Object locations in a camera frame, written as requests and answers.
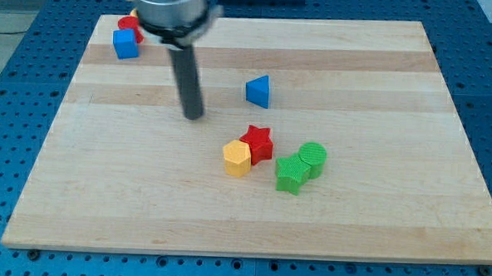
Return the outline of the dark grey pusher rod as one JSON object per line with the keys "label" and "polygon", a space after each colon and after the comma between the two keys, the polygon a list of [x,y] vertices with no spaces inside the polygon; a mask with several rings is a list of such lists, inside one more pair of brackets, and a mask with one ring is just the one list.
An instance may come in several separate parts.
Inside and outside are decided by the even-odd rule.
{"label": "dark grey pusher rod", "polygon": [[169,50],[168,53],[183,115],[188,120],[197,120],[204,115],[204,102],[199,84],[194,47]]}

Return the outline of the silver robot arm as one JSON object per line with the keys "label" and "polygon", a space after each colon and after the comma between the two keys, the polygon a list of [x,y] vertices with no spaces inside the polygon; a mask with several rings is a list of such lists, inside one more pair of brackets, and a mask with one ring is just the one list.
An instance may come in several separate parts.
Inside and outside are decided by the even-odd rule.
{"label": "silver robot arm", "polygon": [[166,47],[171,60],[183,115],[196,120],[204,115],[194,43],[222,17],[220,5],[207,0],[126,0],[136,9],[141,30]]}

